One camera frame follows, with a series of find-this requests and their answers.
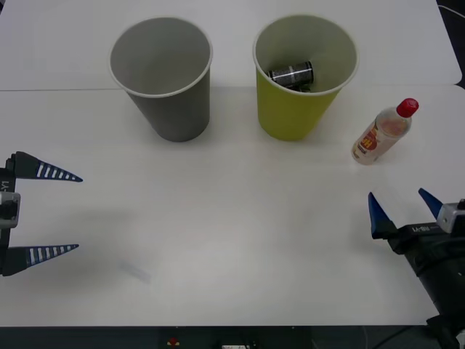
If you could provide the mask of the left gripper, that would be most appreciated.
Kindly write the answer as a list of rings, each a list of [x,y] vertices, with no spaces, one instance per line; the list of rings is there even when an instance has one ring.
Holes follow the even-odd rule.
[[[11,229],[17,226],[16,178],[82,182],[79,176],[18,151],[1,168],[1,276],[13,276],[35,265],[59,257],[79,247],[78,244],[9,247]]]

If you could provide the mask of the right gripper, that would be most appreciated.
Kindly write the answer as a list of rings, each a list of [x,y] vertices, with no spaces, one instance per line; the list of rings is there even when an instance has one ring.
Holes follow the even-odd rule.
[[[423,188],[418,193],[437,220],[443,203]],[[464,259],[464,237],[452,237],[433,222],[397,229],[372,192],[368,194],[368,211],[372,239],[387,239],[392,251],[403,255],[416,275],[442,262]]]

